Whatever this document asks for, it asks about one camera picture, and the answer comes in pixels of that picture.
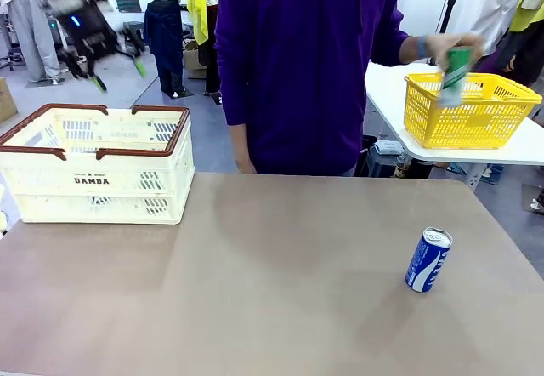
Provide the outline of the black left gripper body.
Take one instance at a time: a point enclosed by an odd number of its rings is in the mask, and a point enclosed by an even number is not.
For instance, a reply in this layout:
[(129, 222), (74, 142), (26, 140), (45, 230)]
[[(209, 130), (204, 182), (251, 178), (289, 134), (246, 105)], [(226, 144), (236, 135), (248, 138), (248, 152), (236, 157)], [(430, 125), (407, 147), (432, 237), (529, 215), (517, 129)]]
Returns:
[(77, 52), (88, 60), (116, 54), (119, 43), (99, 8), (107, 0), (54, 0), (54, 15), (73, 41)]

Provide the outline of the person's left hand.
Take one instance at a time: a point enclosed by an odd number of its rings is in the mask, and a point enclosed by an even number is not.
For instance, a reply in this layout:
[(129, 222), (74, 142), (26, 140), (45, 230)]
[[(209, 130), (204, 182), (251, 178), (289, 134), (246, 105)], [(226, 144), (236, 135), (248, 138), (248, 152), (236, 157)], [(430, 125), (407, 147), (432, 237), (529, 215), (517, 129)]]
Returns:
[(475, 64), (484, 52), (485, 40), (476, 34), (435, 34), (426, 37), (426, 48), (430, 57), (435, 59), (439, 68), (446, 71), (449, 67), (448, 52), (453, 48), (469, 50), (469, 64)]

